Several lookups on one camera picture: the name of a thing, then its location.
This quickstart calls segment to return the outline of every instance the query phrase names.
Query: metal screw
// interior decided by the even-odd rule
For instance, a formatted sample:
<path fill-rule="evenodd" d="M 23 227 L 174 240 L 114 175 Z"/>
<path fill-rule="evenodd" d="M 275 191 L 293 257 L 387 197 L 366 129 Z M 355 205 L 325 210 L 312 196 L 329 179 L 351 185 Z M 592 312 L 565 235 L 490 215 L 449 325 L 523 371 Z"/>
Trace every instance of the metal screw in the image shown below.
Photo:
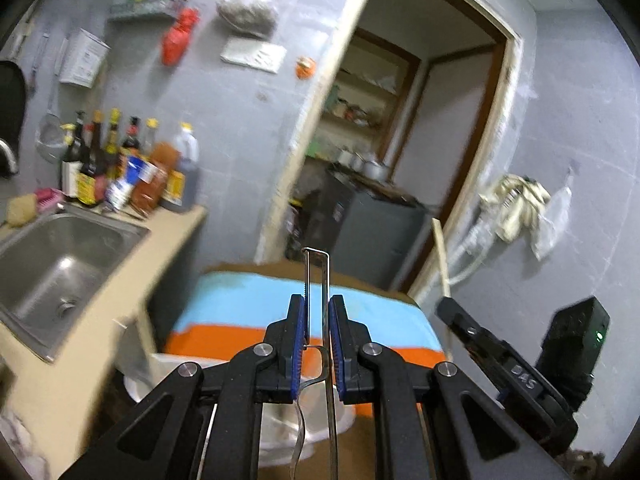
<path fill-rule="evenodd" d="M 198 365 L 196 363 L 182 363 L 178 366 L 178 373 L 182 377 L 193 377 L 198 371 Z"/>
<path fill-rule="evenodd" d="M 254 354 L 265 357 L 273 352 L 273 346 L 269 343 L 258 343 L 254 346 Z"/>
<path fill-rule="evenodd" d="M 382 354 L 382 345 L 378 343 L 364 343 L 364 345 L 362 345 L 362 351 L 367 355 L 380 355 Z"/>
<path fill-rule="evenodd" d="M 453 377 L 458 373 L 458 367 L 455 364 L 450 363 L 449 361 L 438 363 L 438 366 L 436 366 L 436 370 L 440 375 L 444 375 L 445 377 Z"/>

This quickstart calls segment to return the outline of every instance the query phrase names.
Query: sink drain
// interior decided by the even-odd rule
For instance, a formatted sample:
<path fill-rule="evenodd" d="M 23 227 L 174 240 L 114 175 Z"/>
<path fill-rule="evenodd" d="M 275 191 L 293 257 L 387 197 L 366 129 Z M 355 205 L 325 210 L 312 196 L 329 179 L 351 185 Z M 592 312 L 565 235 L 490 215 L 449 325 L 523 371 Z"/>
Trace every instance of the sink drain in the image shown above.
<path fill-rule="evenodd" d="M 76 307 L 75 300 L 62 300 L 56 309 L 58 317 L 65 317 Z"/>

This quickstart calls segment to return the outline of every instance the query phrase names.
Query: beige countertop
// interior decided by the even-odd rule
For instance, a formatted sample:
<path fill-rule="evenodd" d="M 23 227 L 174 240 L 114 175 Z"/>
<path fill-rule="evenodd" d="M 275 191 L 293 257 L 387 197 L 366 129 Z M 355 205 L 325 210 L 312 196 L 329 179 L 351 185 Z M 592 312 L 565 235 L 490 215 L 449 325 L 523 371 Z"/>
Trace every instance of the beige countertop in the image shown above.
<path fill-rule="evenodd" d="M 0 323 L 0 355 L 16 375 L 7 405 L 31 433 L 36 452 L 57 479 L 82 453 L 86 430 L 115 355 L 116 320 L 138 318 L 145 350 L 154 344 L 146 300 L 180 248 L 206 216 L 202 206 L 177 214 L 158 208 L 150 232 L 133 249 L 76 322 L 52 364 L 41 361 Z"/>

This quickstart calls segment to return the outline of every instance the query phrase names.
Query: stainless steel sink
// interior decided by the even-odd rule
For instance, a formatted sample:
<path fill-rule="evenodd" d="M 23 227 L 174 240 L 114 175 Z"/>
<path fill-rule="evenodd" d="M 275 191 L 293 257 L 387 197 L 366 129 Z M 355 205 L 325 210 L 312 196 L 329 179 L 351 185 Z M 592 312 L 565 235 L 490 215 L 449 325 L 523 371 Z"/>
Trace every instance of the stainless steel sink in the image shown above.
<path fill-rule="evenodd" d="M 0 242 L 0 321 L 53 362 L 93 295 L 148 229 L 59 206 Z"/>

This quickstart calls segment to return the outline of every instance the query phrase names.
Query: orange stripe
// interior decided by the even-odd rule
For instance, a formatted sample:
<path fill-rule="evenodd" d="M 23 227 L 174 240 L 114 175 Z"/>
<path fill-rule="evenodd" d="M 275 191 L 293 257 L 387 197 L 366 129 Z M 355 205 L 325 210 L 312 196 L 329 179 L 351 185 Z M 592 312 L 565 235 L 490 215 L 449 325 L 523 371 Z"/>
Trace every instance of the orange stripe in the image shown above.
<path fill-rule="evenodd" d="M 239 351 L 262 342 L 265 331 L 264 328 L 243 326 L 194 325 L 186 332 L 172 333 L 164 351 L 167 354 L 229 361 Z M 320 339 L 311 338 L 311 344 L 319 345 L 321 343 Z M 428 348 L 394 348 L 394 350 L 408 363 L 429 368 L 433 368 L 437 363 L 445 360 L 443 352 Z M 317 377 L 320 370 L 320 353 L 318 351 L 305 352 L 302 359 L 302 374 L 306 377 Z M 356 413 L 372 416 L 371 405 L 356 405 Z"/>

